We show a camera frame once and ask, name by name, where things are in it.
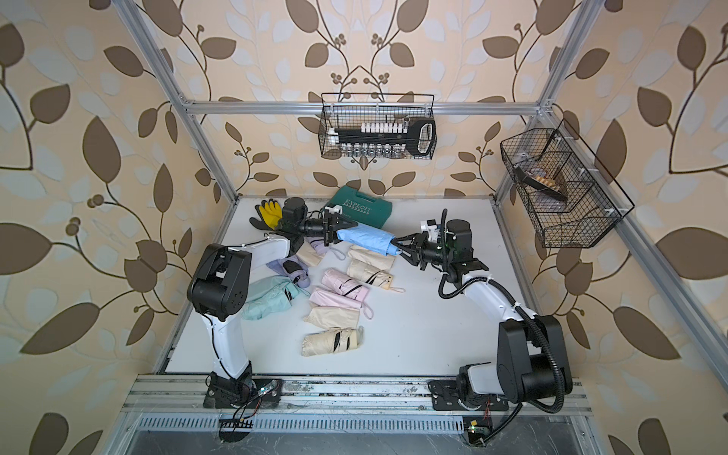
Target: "green case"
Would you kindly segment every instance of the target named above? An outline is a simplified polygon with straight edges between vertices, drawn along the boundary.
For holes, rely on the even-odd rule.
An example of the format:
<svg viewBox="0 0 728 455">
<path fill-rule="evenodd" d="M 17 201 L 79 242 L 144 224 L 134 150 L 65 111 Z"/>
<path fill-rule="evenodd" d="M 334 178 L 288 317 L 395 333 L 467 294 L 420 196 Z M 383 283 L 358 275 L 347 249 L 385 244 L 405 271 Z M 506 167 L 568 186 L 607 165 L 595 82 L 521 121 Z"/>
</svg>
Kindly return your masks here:
<svg viewBox="0 0 728 455">
<path fill-rule="evenodd" d="M 351 186 L 342 186 L 326 204 L 327 207 L 333 207 L 334 205 L 342 206 L 344 215 L 352 220 L 377 229 L 381 229 L 389 216 L 392 215 L 391 202 L 360 193 Z"/>
</svg>

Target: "brown leaf pattern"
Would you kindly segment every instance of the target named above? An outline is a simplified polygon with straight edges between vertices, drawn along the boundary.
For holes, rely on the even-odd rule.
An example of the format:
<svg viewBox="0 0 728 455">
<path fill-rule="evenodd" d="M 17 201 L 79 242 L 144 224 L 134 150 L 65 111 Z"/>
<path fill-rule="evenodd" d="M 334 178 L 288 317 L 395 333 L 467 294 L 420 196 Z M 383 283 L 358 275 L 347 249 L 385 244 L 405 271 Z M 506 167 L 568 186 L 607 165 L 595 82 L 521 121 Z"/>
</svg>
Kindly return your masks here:
<svg viewBox="0 0 728 455">
<path fill-rule="evenodd" d="M 511 36 L 493 36 L 483 40 L 483 48 L 492 58 L 509 58 L 518 51 L 518 40 Z"/>
<path fill-rule="evenodd" d="M 609 444 L 612 445 L 614 455 L 635 455 L 632 449 L 616 436 L 609 435 Z"/>
<path fill-rule="evenodd" d="M 99 311 L 98 306 L 89 302 L 64 309 L 40 327 L 20 348 L 20 352 L 42 355 L 71 346 L 91 330 L 98 319 Z"/>
<path fill-rule="evenodd" d="M 124 46 L 111 46 L 103 50 L 109 63 L 119 72 L 131 77 L 139 77 L 144 72 L 139 57 Z"/>
<path fill-rule="evenodd" d="M 536 30 L 542 35 L 556 31 L 574 8 L 575 0 L 542 0 L 536 13 Z"/>
<path fill-rule="evenodd" d="M 534 235 L 534 246 L 536 247 L 536 253 L 539 255 L 541 260 L 545 261 L 548 253 L 546 252 L 546 248 L 544 248 L 544 245 L 541 243 L 541 240 L 539 240 L 539 236 L 537 235 Z"/>
<path fill-rule="evenodd" d="M 639 87 L 637 107 L 645 122 L 653 127 L 661 127 L 670 119 L 673 104 L 664 93 Z"/>
<path fill-rule="evenodd" d="M 397 27 L 405 33 L 414 31 L 427 14 L 428 0 L 407 0 L 397 11 Z"/>
<path fill-rule="evenodd" d="M 566 315 L 566 324 L 569 326 L 569 330 L 574 336 L 574 339 L 577 340 L 577 343 L 581 344 L 586 349 L 591 349 L 591 346 L 589 345 L 589 339 L 587 338 L 587 333 L 584 331 L 584 326 L 579 320 L 579 317 L 576 316 L 573 312 L 569 312 Z"/>
<path fill-rule="evenodd" d="M 37 92 L 31 98 L 31 113 L 41 123 L 57 122 L 68 109 L 71 102 L 71 88 L 57 85 Z"/>
<path fill-rule="evenodd" d="M 182 238 L 180 239 L 180 244 L 177 247 L 177 254 L 184 258 L 187 256 L 187 253 L 189 253 L 189 248 L 192 246 L 192 228 L 187 228 L 187 230 L 182 235 Z"/>
<path fill-rule="evenodd" d="M 361 180 L 350 180 L 347 182 L 346 186 L 359 191 L 359 189 L 362 187 L 362 181 Z"/>
<path fill-rule="evenodd" d="M 411 68 L 414 66 L 414 55 L 409 46 L 404 43 L 392 43 L 389 46 L 389 58 L 392 62 L 402 68 Z"/>
<path fill-rule="evenodd" d="M 174 0 L 142 0 L 149 18 L 170 36 L 182 33 L 182 14 Z"/>
<path fill-rule="evenodd" d="M 167 169 L 167 165 L 162 165 L 157 171 L 157 178 L 154 179 L 154 205 L 157 206 L 157 210 L 162 213 L 169 210 L 173 195 L 174 188 L 170 170 Z"/>
<path fill-rule="evenodd" d="M 271 173 L 256 173 L 253 178 L 259 182 L 270 182 L 278 178 L 278 174 Z"/>
<path fill-rule="evenodd" d="M 287 197 L 288 196 L 288 192 L 285 190 L 285 188 L 277 188 L 277 189 L 272 189 L 271 191 L 268 191 L 266 193 L 266 196 L 270 196 L 270 197 Z"/>
<path fill-rule="evenodd" d="M 556 58 L 558 57 L 559 52 L 561 52 L 561 48 L 559 46 L 554 47 L 551 51 L 551 57 L 548 59 L 548 71 L 551 71 L 553 64 L 556 63 Z"/>
<path fill-rule="evenodd" d="M 688 25 L 678 42 L 678 61 L 690 71 L 695 71 L 705 58 L 705 48 L 703 34 L 697 28 Z"/>
<path fill-rule="evenodd" d="M 140 240 L 136 243 L 139 257 L 150 269 L 161 272 L 167 268 L 167 251 L 156 240 Z"/>
<path fill-rule="evenodd" d="M 561 248 L 556 255 L 556 270 L 566 275 L 579 263 L 581 254 L 581 248 Z"/>
<path fill-rule="evenodd" d="M 313 117 L 299 117 L 298 123 L 300 123 L 301 126 L 306 128 L 308 131 L 318 134 L 321 122 L 319 119 L 314 119 Z"/>
<path fill-rule="evenodd" d="M 443 195 L 446 199 L 458 199 L 460 197 L 465 197 L 465 193 L 453 188 L 445 188 L 445 192 L 443 193 Z"/>
<path fill-rule="evenodd" d="M 103 430 L 94 431 L 87 437 L 81 439 L 72 449 L 68 452 L 68 455 L 91 455 L 96 449 L 98 441 L 101 439 Z"/>
<path fill-rule="evenodd" d="M 594 165 L 607 183 L 619 175 L 627 160 L 627 138 L 622 125 L 615 119 L 606 128 L 596 149 Z"/>
<path fill-rule="evenodd" d="M 573 296 L 581 296 L 589 289 L 594 273 L 592 263 L 577 264 L 563 279 L 566 290 Z"/>
<path fill-rule="evenodd" d="M 170 51 L 167 50 L 167 48 L 163 47 L 159 50 L 162 53 L 162 57 L 165 58 L 165 62 L 167 62 L 167 67 L 169 67 L 170 71 L 174 72 L 175 65 L 172 63 L 172 56 L 170 55 Z"/>
<path fill-rule="evenodd" d="M 699 227 L 685 227 L 665 235 L 657 248 L 678 275 L 688 280 L 710 280 L 728 274 L 728 238 Z"/>
<path fill-rule="evenodd" d="M 500 122 L 495 122 L 490 128 L 488 128 L 488 131 L 486 131 L 486 135 L 483 139 L 485 140 L 485 142 L 490 142 L 498 135 L 499 132 Z"/>
<path fill-rule="evenodd" d="M 213 197 L 215 198 L 215 203 L 217 204 L 220 202 L 220 197 L 222 196 L 222 188 L 220 188 L 220 184 L 215 182 L 215 185 L 213 185 Z"/>
<path fill-rule="evenodd" d="M 505 97 L 501 95 L 489 96 L 478 100 L 479 103 L 505 103 Z"/>
<path fill-rule="evenodd" d="M 0 43 L 0 66 L 9 68 L 23 58 L 25 44 L 15 25 L 10 23 L 0 27 Z"/>
<path fill-rule="evenodd" d="M 613 316 L 617 328 L 636 349 L 656 359 L 680 358 L 668 337 L 644 314 L 629 306 L 620 306 Z"/>
<path fill-rule="evenodd" d="M 589 79 L 597 74 L 601 67 L 606 63 L 609 52 L 604 49 L 592 49 L 579 60 L 575 74 L 579 79 Z"/>
<path fill-rule="evenodd" d="M 38 422 L 28 455 L 56 455 L 68 439 L 68 421 L 55 412 L 46 412 Z"/>
<path fill-rule="evenodd" d="M 170 139 L 173 143 L 177 143 L 177 117 L 172 111 L 165 112 L 165 124 L 167 125 L 167 132 L 170 134 Z"/>
<path fill-rule="evenodd" d="M 210 175 L 210 171 L 206 168 L 202 168 L 198 170 L 194 177 L 197 179 L 197 183 L 199 183 L 202 186 L 207 186 L 210 184 L 211 181 L 213 181 L 212 176 Z"/>
<path fill-rule="evenodd" d="M 307 0 L 285 0 L 285 7 L 293 23 L 302 31 L 313 33 L 318 29 L 318 13 Z"/>
<path fill-rule="evenodd" d="M 574 139 L 579 138 L 579 118 L 571 111 L 563 112 L 563 123 L 566 131 L 571 134 Z"/>
<path fill-rule="evenodd" d="M 670 443 L 659 419 L 642 422 L 637 430 L 639 448 L 644 455 L 670 455 Z"/>
<path fill-rule="evenodd" d="M 157 273 L 138 259 L 124 260 L 124 274 L 129 286 L 137 292 L 149 292 L 157 285 Z"/>
<path fill-rule="evenodd" d="M 153 133 L 154 128 L 157 126 L 157 109 L 149 108 L 141 113 L 139 116 L 139 125 L 137 130 L 139 131 L 140 138 L 146 138 Z"/>
<path fill-rule="evenodd" d="M 52 244 L 35 229 L 0 223 L 0 275 L 24 272 L 42 261 Z"/>
<path fill-rule="evenodd" d="M 270 154 L 268 152 L 261 152 L 258 154 L 253 155 L 253 162 L 254 163 L 265 163 L 268 161 L 268 158 L 270 157 Z"/>
<path fill-rule="evenodd" d="M 384 185 L 384 182 L 381 182 L 379 180 L 369 180 L 368 185 L 371 192 L 373 192 L 377 196 L 381 196 L 385 192 L 387 192 L 387 187 Z"/>
<path fill-rule="evenodd" d="M 228 136 L 230 136 L 233 141 L 242 142 L 242 134 L 240 134 L 240 131 L 238 131 L 236 127 L 232 126 L 228 122 L 225 123 L 225 131 L 227 131 Z"/>
<path fill-rule="evenodd" d="M 466 163 L 474 163 L 475 162 L 475 155 L 468 152 L 468 151 L 461 151 L 457 154 L 457 157 L 460 158 L 460 161 L 466 162 Z"/>
<path fill-rule="evenodd" d="M 456 174 L 450 174 L 452 178 L 457 180 L 458 182 L 472 182 L 475 180 L 475 174 L 474 173 L 456 173 Z"/>
<path fill-rule="evenodd" d="M 122 155 L 114 137 L 98 117 L 86 127 L 82 148 L 91 171 L 102 182 L 111 183 L 122 169 Z"/>
<path fill-rule="evenodd" d="M 204 40 L 199 47 L 209 58 L 225 60 L 235 52 L 236 46 L 237 43 L 235 40 L 230 38 L 213 37 Z"/>
<path fill-rule="evenodd" d="M 339 186 L 339 181 L 337 181 L 336 177 L 331 174 L 314 173 L 314 179 L 318 183 L 321 183 L 323 186 L 328 186 L 329 188 L 336 188 L 337 186 Z"/>
<path fill-rule="evenodd" d="M 131 332 L 129 332 L 129 338 L 127 338 L 127 346 L 130 346 L 137 341 L 141 340 L 143 336 L 149 331 L 151 323 L 154 321 L 154 310 L 147 308 L 144 313 L 139 315 Z"/>
<path fill-rule="evenodd" d="M 400 188 L 401 186 L 409 185 L 414 180 L 416 174 L 417 173 L 414 171 L 397 174 L 392 179 L 392 186 L 394 186 L 395 188 Z"/>
</svg>

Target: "leaf wallpaper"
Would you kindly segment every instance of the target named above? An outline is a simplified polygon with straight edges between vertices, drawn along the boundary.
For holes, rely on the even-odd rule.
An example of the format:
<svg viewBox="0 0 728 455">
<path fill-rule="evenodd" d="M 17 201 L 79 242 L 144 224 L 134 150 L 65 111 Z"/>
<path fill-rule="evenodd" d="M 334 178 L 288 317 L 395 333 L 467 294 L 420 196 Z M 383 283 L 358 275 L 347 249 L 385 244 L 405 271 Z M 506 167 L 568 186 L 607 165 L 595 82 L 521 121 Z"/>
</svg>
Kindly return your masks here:
<svg viewBox="0 0 728 455">
<path fill-rule="evenodd" d="M 195 100 L 535 101 L 575 0 L 138 0 Z"/>
<path fill-rule="evenodd" d="M 333 196 L 344 185 L 394 197 L 493 194 L 505 174 L 498 143 L 523 129 L 518 116 L 442 116 L 433 159 L 321 157 L 319 119 L 207 116 L 205 134 L 245 196 Z M 205 169 L 200 184 L 208 183 Z"/>
<path fill-rule="evenodd" d="M 555 104 L 724 333 L 727 21 L 720 1 L 608 0 Z M 728 396 L 617 233 L 547 250 L 515 192 L 503 207 L 613 452 L 722 453 Z M 686 384 L 691 405 L 677 415 L 671 399 Z"/>
<path fill-rule="evenodd" d="M 0 42 L 4 451 L 91 454 L 228 205 L 108 1 L 3 1 Z"/>
</svg>

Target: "yellow glove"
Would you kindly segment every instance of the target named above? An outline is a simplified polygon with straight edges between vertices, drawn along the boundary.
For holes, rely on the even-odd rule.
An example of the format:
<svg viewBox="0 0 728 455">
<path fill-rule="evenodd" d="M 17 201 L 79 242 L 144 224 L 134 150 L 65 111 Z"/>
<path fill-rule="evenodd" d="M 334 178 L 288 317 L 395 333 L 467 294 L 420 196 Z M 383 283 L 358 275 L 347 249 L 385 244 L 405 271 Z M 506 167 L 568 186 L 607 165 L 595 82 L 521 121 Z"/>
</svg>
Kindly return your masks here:
<svg viewBox="0 0 728 455">
<path fill-rule="evenodd" d="M 275 229 L 278 226 L 278 221 L 283 218 L 283 211 L 280 204 L 274 199 L 261 201 L 260 211 L 263 222 L 270 226 L 271 229 Z"/>
</svg>

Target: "wire basket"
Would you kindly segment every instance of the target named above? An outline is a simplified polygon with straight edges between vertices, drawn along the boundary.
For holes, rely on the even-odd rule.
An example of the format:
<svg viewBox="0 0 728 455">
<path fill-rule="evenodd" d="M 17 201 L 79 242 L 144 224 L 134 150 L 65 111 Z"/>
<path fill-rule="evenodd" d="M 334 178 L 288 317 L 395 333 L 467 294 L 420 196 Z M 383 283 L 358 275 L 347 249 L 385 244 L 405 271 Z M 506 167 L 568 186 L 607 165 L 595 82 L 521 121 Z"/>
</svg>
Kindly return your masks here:
<svg viewBox="0 0 728 455">
<path fill-rule="evenodd" d="M 600 165 L 599 172 L 609 174 L 628 207 L 607 195 L 592 174 L 597 166 L 579 159 L 561 134 L 562 124 L 502 141 L 501 155 L 544 248 L 591 248 L 634 208 L 634 202 Z"/>
<path fill-rule="evenodd" d="M 434 95 L 322 93 L 319 145 L 326 159 L 432 159 Z"/>
</svg>

